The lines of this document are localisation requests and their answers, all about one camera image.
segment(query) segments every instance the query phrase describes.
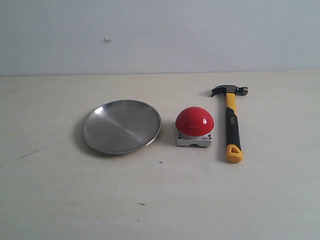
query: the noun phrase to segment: red button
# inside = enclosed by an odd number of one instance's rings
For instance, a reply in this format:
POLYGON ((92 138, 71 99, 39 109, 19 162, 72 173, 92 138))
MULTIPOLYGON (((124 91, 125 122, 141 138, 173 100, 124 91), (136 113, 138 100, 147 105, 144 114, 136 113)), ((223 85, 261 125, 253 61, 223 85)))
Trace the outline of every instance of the red button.
POLYGON ((210 113, 201 107, 188 107, 179 113, 175 120, 176 128, 184 135, 199 137, 210 133, 214 128, 210 113))

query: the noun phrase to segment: handle end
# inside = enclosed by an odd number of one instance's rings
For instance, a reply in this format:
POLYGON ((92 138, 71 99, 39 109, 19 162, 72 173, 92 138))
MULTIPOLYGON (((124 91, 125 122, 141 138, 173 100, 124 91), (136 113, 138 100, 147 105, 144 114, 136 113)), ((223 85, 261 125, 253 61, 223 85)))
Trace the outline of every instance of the handle end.
POLYGON ((226 146, 226 159, 234 164, 240 163, 244 159, 243 152, 234 144, 226 146))

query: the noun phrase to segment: scratch on table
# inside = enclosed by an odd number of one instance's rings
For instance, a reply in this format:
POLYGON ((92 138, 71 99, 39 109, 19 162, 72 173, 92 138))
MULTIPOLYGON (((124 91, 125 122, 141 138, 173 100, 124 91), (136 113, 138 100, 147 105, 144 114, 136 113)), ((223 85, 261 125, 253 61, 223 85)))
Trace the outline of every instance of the scratch on table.
POLYGON ((30 153, 27 153, 26 155, 23 155, 23 156, 21 156, 21 157, 18 157, 17 160, 18 160, 18 159, 23 159, 24 157, 29 156, 29 155, 31 155, 31 154, 35 154, 36 152, 39 152, 39 151, 41 151, 41 150, 43 150, 43 149, 46 149, 46 148, 38 149, 38 150, 32 151, 32 152, 30 152, 30 153))

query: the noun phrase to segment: plate rim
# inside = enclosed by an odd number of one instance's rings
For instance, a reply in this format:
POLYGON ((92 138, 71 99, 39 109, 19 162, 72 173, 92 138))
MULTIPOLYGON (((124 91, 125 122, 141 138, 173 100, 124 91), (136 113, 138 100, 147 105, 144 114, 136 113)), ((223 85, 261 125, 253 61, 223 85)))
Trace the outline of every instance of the plate rim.
POLYGON ((137 150, 139 150, 139 149, 142 149, 142 148, 148 146, 149 144, 151 144, 151 143, 157 138, 157 136, 159 135, 159 133, 160 133, 160 131, 161 131, 161 127, 162 127, 161 116, 160 116, 159 112, 158 112, 153 106, 151 106, 151 105, 149 105, 148 103, 145 103, 145 102, 143 102, 143 101, 139 101, 139 100, 120 99, 120 100, 110 101, 110 102, 107 102, 107 103, 105 103, 105 104, 102 104, 102 105, 98 106, 96 109, 94 109, 92 112, 90 112, 90 113, 87 115, 87 117, 85 118, 85 120, 83 121, 83 123, 82 123, 81 131, 82 131, 82 137, 83 137, 85 143, 86 143, 90 148, 94 149, 95 151, 98 151, 98 152, 100 152, 100 153, 107 154, 107 155, 123 155, 123 154, 128 154, 128 153, 135 152, 135 151, 137 151, 137 150), (103 107, 103 106, 107 106, 107 105, 114 104, 114 103, 118 103, 118 102, 135 102, 135 103, 140 103, 140 104, 144 104, 144 105, 148 106, 149 108, 151 108, 151 109, 156 113, 156 115, 157 115, 157 117, 158 117, 158 120, 159 120, 159 128, 158 128, 156 134, 153 136, 153 138, 152 138, 149 142, 147 142, 146 144, 144 144, 144 145, 142 145, 142 146, 140 146, 140 147, 138 147, 138 148, 135 148, 135 149, 129 150, 129 151, 123 151, 123 152, 103 151, 103 150, 98 149, 98 148, 96 148, 95 146, 93 146, 93 145, 90 144, 90 142, 88 141, 88 139, 87 139, 87 137, 86 137, 86 135, 85 135, 85 124, 86 124, 87 119, 88 119, 92 114, 94 114, 97 109, 99 109, 99 108, 101 108, 101 107, 103 107))

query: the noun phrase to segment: hammer handle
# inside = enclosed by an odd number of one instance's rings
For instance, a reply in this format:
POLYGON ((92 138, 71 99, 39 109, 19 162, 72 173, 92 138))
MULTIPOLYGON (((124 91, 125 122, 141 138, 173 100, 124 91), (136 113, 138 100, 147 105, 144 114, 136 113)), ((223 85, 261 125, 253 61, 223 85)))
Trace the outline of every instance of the hammer handle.
POLYGON ((234 93, 227 92, 226 98, 226 159, 231 163, 240 163, 244 158, 241 151, 239 125, 237 118, 236 97, 234 93))

